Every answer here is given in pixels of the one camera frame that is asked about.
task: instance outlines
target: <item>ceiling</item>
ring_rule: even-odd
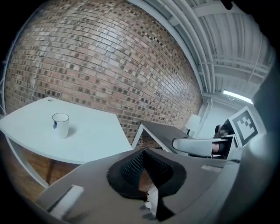
[[[253,97],[275,52],[252,16],[235,5],[227,10],[220,0],[143,1],[167,21],[158,17],[159,22],[173,27],[167,30],[175,30],[183,40],[185,51],[175,38],[191,62],[202,92],[220,94],[227,90]],[[148,11],[147,6],[140,7]]]

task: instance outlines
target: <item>ceiling light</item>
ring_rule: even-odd
[[[236,93],[232,93],[232,92],[229,92],[229,91],[224,90],[224,94],[229,95],[229,96],[236,97],[236,98],[238,98],[238,99],[241,99],[241,100],[244,100],[244,101],[246,101],[246,102],[248,102],[248,103],[253,104],[252,100],[250,100],[249,98],[246,98],[246,97],[244,97],[244,96],[238,95],[238,94],[236,94]]]

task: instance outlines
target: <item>wooden floor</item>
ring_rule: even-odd
[[[0,136],[0,149],[1,157],[3,159],[4,166],[10,181],[14,185],[15,189],[25,197],[29,198],[32,201],[35,201],[38,196],[43,192],[44,188],[39,185],[20,165],[16,157],[12,153],[6,139],[3,135]],[[49,180],[49,183],[52,184],[73,169],[78,165],[69,164],[60,161],[54,161],[35,153],[32,153],[23,148],[24,155],[26,156],[30,165],[38,172],[38,174],[45,180]],[[149,191],[153,186],[153,183],[146,171],[143,172],[139,189],[142,191]]]

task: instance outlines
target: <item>mug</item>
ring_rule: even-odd
[[[53,129],[59,138],[66,138],[69,130],[69,116],[64,113],[56,113],[52,116]]]

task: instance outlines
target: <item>white lamp shade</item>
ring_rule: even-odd
[[[196,131],[199,125],[200,125],[200,117],[198,115],[192,114],[188,122],[185,124],[185,127],[187,129],[190,129],[191,131]]]

